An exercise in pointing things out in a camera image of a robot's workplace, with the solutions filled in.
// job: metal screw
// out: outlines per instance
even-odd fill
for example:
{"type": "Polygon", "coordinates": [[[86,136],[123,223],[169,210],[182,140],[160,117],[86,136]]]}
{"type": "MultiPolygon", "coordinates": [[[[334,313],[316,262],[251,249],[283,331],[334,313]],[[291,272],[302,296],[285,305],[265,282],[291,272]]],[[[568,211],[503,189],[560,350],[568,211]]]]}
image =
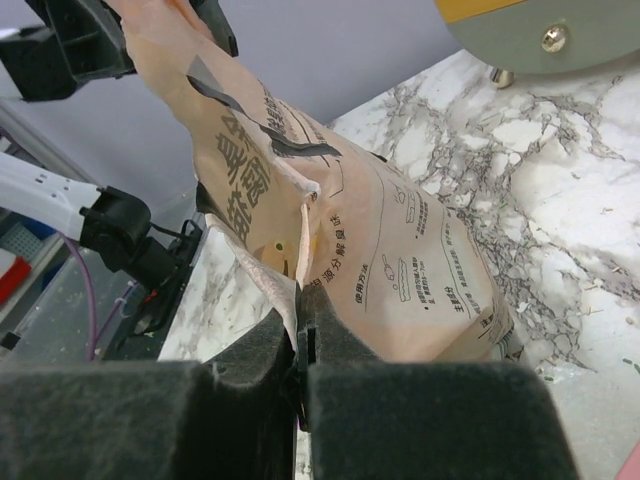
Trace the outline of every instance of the metal screw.
{"type": "Polygon", "coordinates": [[[542,49],[547,53],[557,53],[567,43],[567,30],[562,25],[555,25],[542,37],[542,49]]]}
{"type": "Polygon", "coordinates": [[[513,72],[508,72],[500,68],[494,68],[489,75],[489,79],[496,88],[502,90],[503,88],[510,87],[513,84],[515,75],[513,74],[513,72]]]}

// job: white robotic arm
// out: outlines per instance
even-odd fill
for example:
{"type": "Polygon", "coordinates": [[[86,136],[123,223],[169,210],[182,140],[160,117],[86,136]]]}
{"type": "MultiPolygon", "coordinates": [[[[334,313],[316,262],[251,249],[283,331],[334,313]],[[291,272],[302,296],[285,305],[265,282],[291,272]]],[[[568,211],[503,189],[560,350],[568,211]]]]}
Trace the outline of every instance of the white robotic arm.
{"type": "Polygon", "coordinates": [[[56,229],[149,290],[178,269],[174,252],[148,236],[149,207],[115,188],[77,182],[0,153],[0,207],[56,229]]]}
{"type": "Polygon", "coordinates": [[[0,206],[37,220],[80,241],[83,209],[91,209],[102,193],[89,183],[77,182],[0,153],[0,206]]]}

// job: printed icon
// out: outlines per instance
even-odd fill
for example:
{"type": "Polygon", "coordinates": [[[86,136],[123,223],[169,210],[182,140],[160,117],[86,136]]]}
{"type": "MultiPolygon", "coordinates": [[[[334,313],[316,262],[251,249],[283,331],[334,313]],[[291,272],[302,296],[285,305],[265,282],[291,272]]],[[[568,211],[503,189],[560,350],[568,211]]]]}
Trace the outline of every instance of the printed icon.
{"type": "Polygon", "coordinates": [[[398,295],[403,303],[411,300],[407,264],[401,258],[398,259],[398,295]]]}
{"type": "Polygon", "coordinates": [[[407,223],[413,223],[416,219],[416,195],[409,190],[409,202],[407,204],[407,223]]]}
{"type": "Polygon", "coordinates": [[[287,278],[295,280],[296,249],[282,240],[269,242],[253,252],[253,256],[262,263],[281,273],[287,278]]]}
{"type": "Polygon", "coordinates": [[[396,202],[404,204],[404,201],[407,198],[407,194],[404,193],[404,191],[396,184],[394,184],[393,186],[396,187],[396,194],[394,195],[396,202]]]}
{"type": "Polygon", "coordinates": [[[396,278],[396,274],[393,271],[393,268],[391,268],[391,265],[389,265],[389,262],[387,262],[387,256],[384,253],[382,254],[382,263],[384,263],[384,274],[387,276],[387,280],[393,282],[396,278]]]}

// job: blue object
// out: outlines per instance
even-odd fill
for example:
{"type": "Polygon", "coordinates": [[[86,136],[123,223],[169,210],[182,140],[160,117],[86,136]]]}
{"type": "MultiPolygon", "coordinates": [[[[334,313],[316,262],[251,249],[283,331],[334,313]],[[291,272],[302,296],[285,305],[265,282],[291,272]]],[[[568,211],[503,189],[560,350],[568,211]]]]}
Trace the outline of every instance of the blue object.
{"type": "Polygon", "coordinates": [[[33,233],[38,238],[38,240],[44,240],[45,238],[49,238],[51,235],[56,233],[53,228],[45,225],[44,223],[40,223],[36,220],[32,220],[26,217],[23,217],[22,225],[24,225],[27,230],[33,233]]]}

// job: gray metal plate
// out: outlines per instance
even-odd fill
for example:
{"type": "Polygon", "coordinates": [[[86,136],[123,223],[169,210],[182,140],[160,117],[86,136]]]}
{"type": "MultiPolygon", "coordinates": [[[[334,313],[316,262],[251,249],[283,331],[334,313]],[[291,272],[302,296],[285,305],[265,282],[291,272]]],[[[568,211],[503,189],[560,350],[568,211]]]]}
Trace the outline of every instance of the gray metal plate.
{"type": "Polygon", "coordinates": [[[448,25],[471,54],[515,73],[559,73],[640,49],[640,0],[529,0],[448,25]],[[542,37],[563,24],[565,47],[547,53],[542,37]]]}

